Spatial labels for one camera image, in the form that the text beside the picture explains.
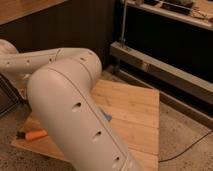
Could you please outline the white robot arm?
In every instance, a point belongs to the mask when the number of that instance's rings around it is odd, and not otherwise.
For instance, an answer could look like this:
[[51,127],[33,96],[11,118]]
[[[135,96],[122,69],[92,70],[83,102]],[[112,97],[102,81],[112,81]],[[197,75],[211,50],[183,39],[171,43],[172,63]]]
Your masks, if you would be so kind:
[[20,53],[0,39],[0,73],[26,91],[33,113],[76,171],[143,171],[91,96],[102,64],[87,48]]

